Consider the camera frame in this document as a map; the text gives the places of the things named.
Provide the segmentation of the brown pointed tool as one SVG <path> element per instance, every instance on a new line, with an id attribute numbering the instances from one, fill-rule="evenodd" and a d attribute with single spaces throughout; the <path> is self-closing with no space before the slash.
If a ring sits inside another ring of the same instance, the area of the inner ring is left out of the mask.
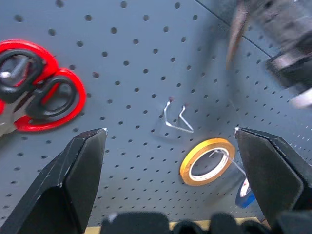
<path id="1" fill-rule="evenodd" d="M 246 0 L 237 0 L 230 28 L 229 46 L 226 57 L 226 69 L 229 70 L 235 52 L 242 38 L 249 18 L 249 4 Z"/>

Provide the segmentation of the metal peg hook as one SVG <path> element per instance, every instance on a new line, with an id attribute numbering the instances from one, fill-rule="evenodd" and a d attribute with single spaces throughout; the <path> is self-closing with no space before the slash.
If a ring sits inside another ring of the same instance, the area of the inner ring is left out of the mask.
<path id="1" fill-rule="evenodd" d="M 213 149 L 213 152 L 209 154 L 209 157 L 213 156 L 214 154 L 223 154 L 224 156 L 226 156 L 228 158 L 229 161 L 231 161 L 231 163 L 233 165 L 235 165 L 235 167 L 244 175 L 246 175 L 246 172 L 234 161 L 234 159 L 231 159 L 229 156 L 229 153 L 223 149 L 223 148 L 215 148 Z"/>

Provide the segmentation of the blue tape roll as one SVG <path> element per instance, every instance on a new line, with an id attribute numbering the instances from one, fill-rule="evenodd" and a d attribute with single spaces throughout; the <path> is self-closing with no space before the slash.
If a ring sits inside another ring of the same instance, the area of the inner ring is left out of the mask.
<path id="1" fill-rule="evenodd" d="M 255 196 L 250 188 L 248 179 L 246 178 L 240 185 L 236 199 L 235 204 L 236 206 L 245 209 L 247 208 L 251 203 L 255 201 Z"/>

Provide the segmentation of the grey pegboard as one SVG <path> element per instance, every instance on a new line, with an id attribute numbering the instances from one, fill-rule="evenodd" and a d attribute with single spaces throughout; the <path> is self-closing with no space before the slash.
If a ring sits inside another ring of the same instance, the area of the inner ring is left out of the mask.
<path id="1" fill-rule="evenodd" d="M 89 226 L 111 213 L 156 211 L 171 221 L 213 213 L 262 217 L 256 202 L 235 204 L 244 179 L 231 165 L 217 180 L 186 185 L 180 165 L 197 144 L 220 137 L 236 145 L 237 126 L 284 138 L 312 163 L 312 111 L 265 68 L 277 45 L 254 23 L 226 69 L 235 0 L 0 0 L 0 41 L 25 39 L 48 49 L 82 80 L 86 104 L 51 131 L 14 131 L 0 139 L 0 226 L 39 172 L 76 135 L 105 127 L 108 138 Z M 194 133 L 167 127 L 183 104 Z"/>

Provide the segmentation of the red and black scissors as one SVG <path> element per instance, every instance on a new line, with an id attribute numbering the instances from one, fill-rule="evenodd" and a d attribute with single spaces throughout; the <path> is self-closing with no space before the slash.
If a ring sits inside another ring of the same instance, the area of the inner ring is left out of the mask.
<path id="1" fill-rule="evenodd" d="M 56 109 L 47 102 L 61 85 L 68 99 Z M 86 92 L 79 77 L 60 68 L 44 47 L 26 40 L 0 42 L 0 137 L 15 130 L 39 132 L 57 128 L 83 109 Z"/>

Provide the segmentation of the yellow tape roll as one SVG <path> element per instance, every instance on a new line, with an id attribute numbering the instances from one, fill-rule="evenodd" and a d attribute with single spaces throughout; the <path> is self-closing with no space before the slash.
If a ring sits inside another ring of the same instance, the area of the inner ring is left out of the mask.
<path id="1" fill-rule="evenodd" d="M 203 175 L 194 175 L 194 165 L 207 153 L 222 152 L 221 161 L 209 172 Z M 180 166 L 180 176 L 189 186 L 203 186 L 218 179 L 230 166 L 235 156 L 235 147 L 226 139 L 213 138 L 205 140 L 195 146 L 184 158 Z"/>

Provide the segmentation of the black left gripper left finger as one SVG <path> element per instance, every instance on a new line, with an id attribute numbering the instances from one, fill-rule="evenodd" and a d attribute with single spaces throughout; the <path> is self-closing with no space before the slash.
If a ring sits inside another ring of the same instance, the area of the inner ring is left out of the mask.
<path id="1" fill-rule="evenodd" d="M 0 234 L 84 234 L 97 196 L 106 128 L 83 132 L 46 165 Z"/>

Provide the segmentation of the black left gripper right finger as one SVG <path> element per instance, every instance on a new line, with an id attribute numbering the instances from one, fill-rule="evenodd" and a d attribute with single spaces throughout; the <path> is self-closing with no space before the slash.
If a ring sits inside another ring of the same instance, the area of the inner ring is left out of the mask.
<path id="1" fill-rule="evenodd" d="M 247 179 L 266 220 L 282 212 L 312 212 L 312 166 L 280 136 L 235 130 Z"/>

